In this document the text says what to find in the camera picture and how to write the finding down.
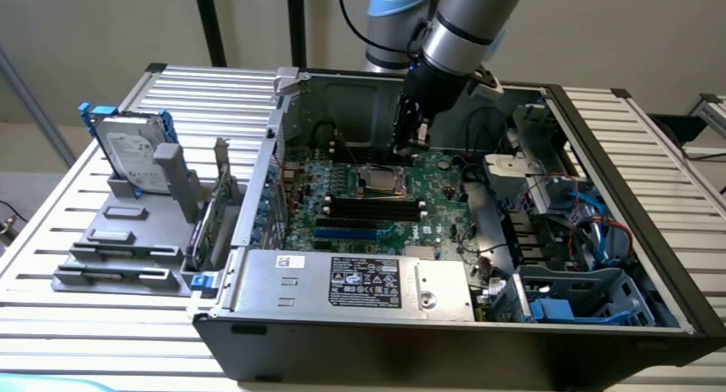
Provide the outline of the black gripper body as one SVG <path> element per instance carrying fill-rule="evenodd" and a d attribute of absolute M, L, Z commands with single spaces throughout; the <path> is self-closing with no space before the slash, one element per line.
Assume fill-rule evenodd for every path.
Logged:
<path fill-rule="evenodd" d="M 467 82 L 469 76 L 454 75 L 426 60 L 411 66 L 394 118 L 390 142 L 394 154 L 413 155 L 429 150 L 435 116 L 451 109 Z"/>

